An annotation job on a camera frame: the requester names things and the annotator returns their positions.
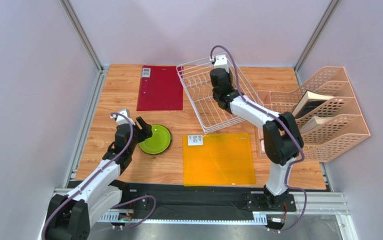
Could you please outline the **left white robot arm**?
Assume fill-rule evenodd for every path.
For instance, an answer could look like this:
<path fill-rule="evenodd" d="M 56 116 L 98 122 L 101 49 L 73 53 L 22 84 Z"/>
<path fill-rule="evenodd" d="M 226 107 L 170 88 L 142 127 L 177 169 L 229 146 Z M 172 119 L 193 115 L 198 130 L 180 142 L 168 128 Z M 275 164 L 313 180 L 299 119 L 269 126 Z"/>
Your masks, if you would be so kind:
<path fill-rule="evenodd" d="M 117 123 L 115 140 L 96 169 L 65 195 L 55 194 L 48 205 L 43 240 L 86 240 L 92 226 L 122 202 L 128 184 L 117 178 L 132 162 L 137 144 L 152 137 L 142 117 L 132 120 L 127 110 L 111 113 Z"/>

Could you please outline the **red floral plate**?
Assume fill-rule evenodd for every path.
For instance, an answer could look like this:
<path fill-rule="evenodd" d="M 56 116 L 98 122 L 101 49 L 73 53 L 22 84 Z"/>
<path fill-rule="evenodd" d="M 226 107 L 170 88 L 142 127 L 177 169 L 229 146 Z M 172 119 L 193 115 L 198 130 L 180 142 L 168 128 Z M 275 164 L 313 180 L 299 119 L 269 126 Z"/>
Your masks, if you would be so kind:
<path fill-rule="evenodd" d="M 161 146 L 162 146 L 162 150 L 160 154 L 162 154 L 171 147 L 173 143 L 173 135 L 172 135 L 172 132 L 164 125 L 160 126 L 160 130 L 161 130 L 160 140 L 161 140 Z"/>

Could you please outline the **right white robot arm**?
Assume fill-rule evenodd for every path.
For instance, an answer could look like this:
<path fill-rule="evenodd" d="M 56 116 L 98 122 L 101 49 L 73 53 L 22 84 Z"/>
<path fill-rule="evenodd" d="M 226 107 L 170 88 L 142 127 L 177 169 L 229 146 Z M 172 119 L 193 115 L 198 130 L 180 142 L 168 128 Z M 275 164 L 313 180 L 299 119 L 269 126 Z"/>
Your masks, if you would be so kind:
<path fill-rule="evenodd" d="M 233 87 L 232 74 L 224 68 L 212 69 L 209 76 L 212 96 L 218 106 L 262 131 L 264 151 L 271 164 L 261 201 L 270 209 L 283 206 L 289 193 L 292 165 L 304 145 L 294 116 L 290 112 L 269 110 L 243 95 L 238 88 Z"/>

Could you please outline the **white wire dish rack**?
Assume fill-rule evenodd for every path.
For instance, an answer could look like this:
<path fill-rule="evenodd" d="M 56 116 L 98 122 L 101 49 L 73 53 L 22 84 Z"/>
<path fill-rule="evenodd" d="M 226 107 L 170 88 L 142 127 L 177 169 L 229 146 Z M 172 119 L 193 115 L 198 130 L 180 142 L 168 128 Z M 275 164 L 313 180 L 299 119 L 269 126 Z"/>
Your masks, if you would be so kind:
<path fill-rule="evenodd" d="M 230 103 L 244 97 L 263 105 L 256 90 L 239 67 L 224 51 L 213 57 L 201 58 L 176 66 L 178 78 L 188 100 L 206 134 L 242 123 L 245 119 L 234 115 Z"/>

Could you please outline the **green plastic plate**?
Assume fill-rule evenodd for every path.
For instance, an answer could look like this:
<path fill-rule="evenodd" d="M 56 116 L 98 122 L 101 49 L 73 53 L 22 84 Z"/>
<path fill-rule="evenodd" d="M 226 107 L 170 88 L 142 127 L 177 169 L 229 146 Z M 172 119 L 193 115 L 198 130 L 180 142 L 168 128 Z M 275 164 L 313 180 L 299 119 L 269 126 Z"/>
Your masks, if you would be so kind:
<path fill-rule="evenodd" d="M 149 155 L 159 155 L 162 150 L 161 142 L 161 125 L 153 124 L 152 125 L 152 137 L 140 142 L 138 145 L 140 149 Z"/>

